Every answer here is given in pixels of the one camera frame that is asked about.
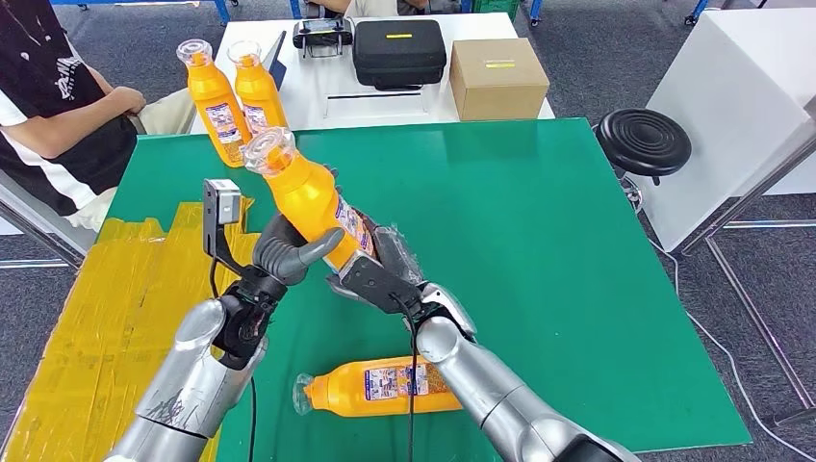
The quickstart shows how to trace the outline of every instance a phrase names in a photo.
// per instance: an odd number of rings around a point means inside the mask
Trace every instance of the black stool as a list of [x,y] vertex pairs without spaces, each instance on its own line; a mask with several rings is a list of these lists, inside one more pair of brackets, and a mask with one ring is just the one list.
[[613,111],[602,117],[594,130],[635,212],[643,207],[643,195],[627,173],[650,176],[658,186],[661,176],[680,170],[691,157],[691,141],[685,130],[649,109]]

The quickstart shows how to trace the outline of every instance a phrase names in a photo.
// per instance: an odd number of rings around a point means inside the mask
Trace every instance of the person's arm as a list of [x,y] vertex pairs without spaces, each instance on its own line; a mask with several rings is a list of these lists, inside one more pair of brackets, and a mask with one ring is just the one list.
[[94,69],[93,67],[87,64],[85,64],[85,67],[88,68],[88,72],[90,72],[90,75],[93,77],[93,80],[96,81],[96,84],[99,86],[100,89],[102,89],[102,91],[105,92],[105,94],[110,94],[111,91],[114,90],[114,87],[112,87],[111,84],[109,84],[108,81],[105,80],[105,77],[102,74],[100,74],[98,70]]
[[44,159],[56,159],[114,117],[126,112],[137,113],[144,104],[144,97],[138,91],[117,87],[82,108],[48,118],[37,115],[0,130]]
[[351,0],[310,0],[310,1],[312,3],[317,3],[318,5],[323,5],[323,7],[328,8],[329,10],[335,13],[345,13],[345,11],[348,10],[348,4],[351,3]]
[[419,10],[424,10],[428,6],[428,0],[405,0],[405,3]]

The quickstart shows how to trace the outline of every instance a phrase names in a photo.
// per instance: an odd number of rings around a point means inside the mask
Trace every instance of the plastic bottle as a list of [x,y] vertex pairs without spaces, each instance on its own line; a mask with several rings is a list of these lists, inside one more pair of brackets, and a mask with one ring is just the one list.
[[[294,410],[306,414],[325,409],[343,417],[407,414],[410,406],[411,356],[343,364],[312,377],[302,373],[292,389]],[[439,371],[417,358],[414,412],[461,409]]]
[[187,65],[190,97],[218,156],[229,167],[240,167],[241,149],[249,142],[249,130],[229,81],[213,64],[213,47],[193,38],[182,42],[176,55]]
[[234,43],[227,56],[235,63],[235,93],[243,103],[249,133],[255,137],[268,127],[287,127],[275,81],[261,66],[261,45],[251,40]]
[[246,168],[264,175],[278,211],[306,241],[343,228],[343,239],[324,258],[334,272],[358,250],[375,257],[369,230],[335,190],[334,176],[297,151],[288,128],[271,127],[255,137],[244,150],[243,161]]

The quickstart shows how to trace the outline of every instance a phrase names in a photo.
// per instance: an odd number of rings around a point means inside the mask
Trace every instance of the person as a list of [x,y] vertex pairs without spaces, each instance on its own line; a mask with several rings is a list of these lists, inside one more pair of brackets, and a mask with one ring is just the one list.
[[408,16],[420,14],[428,0],[310,0],[349,17]]
[[114,88],[71,46],[48,0],[0,0],[0,25],[0,169],[98,232],[137,132],[186,133],[190,97],[146,105],[138,90]]

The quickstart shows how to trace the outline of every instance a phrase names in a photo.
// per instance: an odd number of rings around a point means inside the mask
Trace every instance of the green table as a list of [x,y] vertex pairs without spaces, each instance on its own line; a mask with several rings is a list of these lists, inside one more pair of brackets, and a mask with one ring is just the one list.
[[[349,203],[398,223],[480,342],[559,411],[638,451],[750,441],[586,120],[309,131],[298,146],[339,169]],[[235,180],[256,200],[249,230],[262,228],[266,185],[222,165],[203,136],[141,140],[110,216],[167,228],[205,177]],[[293,410],[301,372],[410,352],[399,318],[333,295],[327,272],[313,268],[269,327],[255,460],[404,460],[404,416]],[[248,395],[224,423],[219,460],[246,457]],[[415,441],[420,461],[497,458],[461,411],[417,416]]]

